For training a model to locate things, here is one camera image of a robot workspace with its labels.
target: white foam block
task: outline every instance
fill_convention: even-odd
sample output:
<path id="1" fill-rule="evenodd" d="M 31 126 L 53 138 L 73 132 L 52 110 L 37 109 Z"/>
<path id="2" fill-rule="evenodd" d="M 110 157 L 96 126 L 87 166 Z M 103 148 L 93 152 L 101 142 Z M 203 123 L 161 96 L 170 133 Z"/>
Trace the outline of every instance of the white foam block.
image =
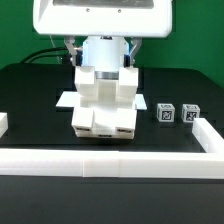
<path id="1" fill-rule="evenodd" d="M 224 178 L 224 156 L 206 153 L 120 153 L 122 178 Z"/>
<path id="2" fill-rule="evenodd" d="M 0 174 L 32 176 L 83 176 L 86 152 L 0 149 Z"/>
<path id="3" fill-rule="evenodd" d="M 136 124 L 136 116 L 136 110 L 118 108 L 116 114 L 117 132 L 125 134 L 134 131 Z"/>
<path id="4" fill-rule="evenodd" d="M 0 113 L 0 138 L 8 130 L 7 113 Z"/>
<path id="5" fill-rule="evenodd" d="M 83 161 L 83 177 L 118 177 L 119 152 L 93 152 Z"/>
<path id="6" fill-rule="evenodd" d="M 134 98 L 138 87 L 138 69 L 120 68 L 118 81 L 118 97 Z"/>
<path id="7" fill-rule="evenodd" d="M 0 175 L 224 179 L 224 155 L 0 149 Z"/>
<path id="8" fill-rule="evenodd" d="M 192 133 L 207 153 L 223 153 L 224 140 L 204 118 L 195 118 Z"/>
<path id="9" fill-rule="evenodd" d="M 94 111 L 92 108 L 78 107 L 74 109 L 72 118 L 72 127 L 75 130 L 83 129 L 91 131 L 94 119 Z"/>

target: black tabletop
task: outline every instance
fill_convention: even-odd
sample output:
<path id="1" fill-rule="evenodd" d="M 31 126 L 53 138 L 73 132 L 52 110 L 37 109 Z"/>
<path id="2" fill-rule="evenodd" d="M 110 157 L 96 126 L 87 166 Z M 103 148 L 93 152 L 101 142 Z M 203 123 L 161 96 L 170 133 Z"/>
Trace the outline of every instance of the black tabletop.
<path id="1" fill-rule="evenodd" d="M 72 110 L 56 109 L 74 90 L 72 68 L 13 64 L 0 71 L 0 112 L 9 130 L 0 147 L 203 153 L 180 118 L 183 103 L 198 104 L 224 134 L 224 91 L 189 69 L 140 70 L 134 140 L 76 138 Z M 172 103 L 175 122 L 159 123 L 156 104 Z M 224 223 L 224 181 L 0 176 L 0 223 Z"/>
<path id="2" fill-rule="evenodd" d="M 192 124 L 181 120 L 182 104 L 198 104 L 216 130 L 224 130 L 224 91 L 203 74 L 189 69 L 140 69 L 138 93 L 147 111 L 138 111 L 135 138 L 77 138 L 72 109 L 55 107 L 63 91 L 74 90 L 72 68 L 61 65 L 13 64 L 0 71 L 0 111 L 9 129 L 0 147 L 63 148 L 125 151 L 199 152 Z M 172 103 L 175 122 L 160 123 L 157 103 Z"/>

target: green background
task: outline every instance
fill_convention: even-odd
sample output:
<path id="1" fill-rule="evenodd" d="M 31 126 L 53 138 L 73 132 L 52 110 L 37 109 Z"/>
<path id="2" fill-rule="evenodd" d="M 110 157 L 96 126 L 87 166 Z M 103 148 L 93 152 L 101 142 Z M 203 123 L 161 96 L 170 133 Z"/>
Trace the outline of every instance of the green background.
<path id="1" fill-rule="evenodd" d="M 0 0 L 0 68 L 52 47 L 48 36 L 34 31 L 32 7 L 32 0 Z M 144 39 L 136 66 L 196 69 L 224 88 L 224 1 L 173 0 L 172 33 Z"/>

